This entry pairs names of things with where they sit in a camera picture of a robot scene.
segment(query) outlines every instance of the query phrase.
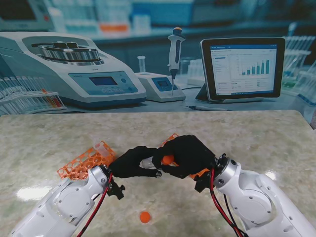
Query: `display screen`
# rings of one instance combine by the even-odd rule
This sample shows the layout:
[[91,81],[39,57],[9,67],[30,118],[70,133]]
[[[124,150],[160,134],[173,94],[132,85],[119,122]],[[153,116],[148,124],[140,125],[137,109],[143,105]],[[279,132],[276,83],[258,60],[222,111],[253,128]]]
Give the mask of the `display screen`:
[[216,95],[272,93],[277,45],[211,46]]
[[3,20],[36,20],[27,0],[0,0],[0,6]]
[[117,85],[112,77],[95,77],[90,78],[95,85]]
[[160,86],[168,86],[168,83],[165,80],[159,80],[159,81],[157,81],[157,83]]

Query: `pen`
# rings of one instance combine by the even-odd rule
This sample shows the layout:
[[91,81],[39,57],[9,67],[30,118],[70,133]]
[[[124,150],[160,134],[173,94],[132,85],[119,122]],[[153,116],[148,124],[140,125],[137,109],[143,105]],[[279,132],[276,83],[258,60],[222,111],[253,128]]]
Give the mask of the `pen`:
[[231,111],[227,109],[207,107],[207,106],[187,106],[192,110],[201,110],[201,111]]

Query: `tablet stand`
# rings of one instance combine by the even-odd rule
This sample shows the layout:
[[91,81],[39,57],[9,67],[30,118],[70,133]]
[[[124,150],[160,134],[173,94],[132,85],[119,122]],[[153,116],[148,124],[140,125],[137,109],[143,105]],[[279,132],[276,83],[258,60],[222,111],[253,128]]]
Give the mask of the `tablet stand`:
[[197,100],[214,103],[214,104],[221,104],[221,103],[244,103],[244,102],[254,102],[254,101],[262,101],[263,97],[256,97],[256,98],[241,98],[241,99],[226,99],[226,100],[209,100],[207,97],[206,85],[202,86],[201,90],[196,96]]

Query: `tablet screen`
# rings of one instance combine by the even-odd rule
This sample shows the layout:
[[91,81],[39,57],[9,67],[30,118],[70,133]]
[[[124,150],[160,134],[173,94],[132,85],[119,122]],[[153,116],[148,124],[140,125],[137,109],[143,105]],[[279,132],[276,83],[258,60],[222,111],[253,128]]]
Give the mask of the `tablet screen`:
[[273,93],[277,44],[210,48],[216,95]]

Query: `pipette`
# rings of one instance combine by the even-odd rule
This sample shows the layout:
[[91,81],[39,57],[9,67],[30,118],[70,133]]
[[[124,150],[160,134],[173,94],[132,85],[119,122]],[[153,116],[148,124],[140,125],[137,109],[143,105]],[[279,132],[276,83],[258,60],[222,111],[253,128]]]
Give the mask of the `pipette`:
[[186,40],[186,38],[181,33],[182,33],[182,29],[180,27],[176,27],[173,29],[172,35],[168,36],[168,39],[171,41],[170,52],[169,52],[169,65],[168,65],[170,73],[171,73],[171,79],[172,79],[171,96],[173,96],[174,80],[179,70],[181,43]]

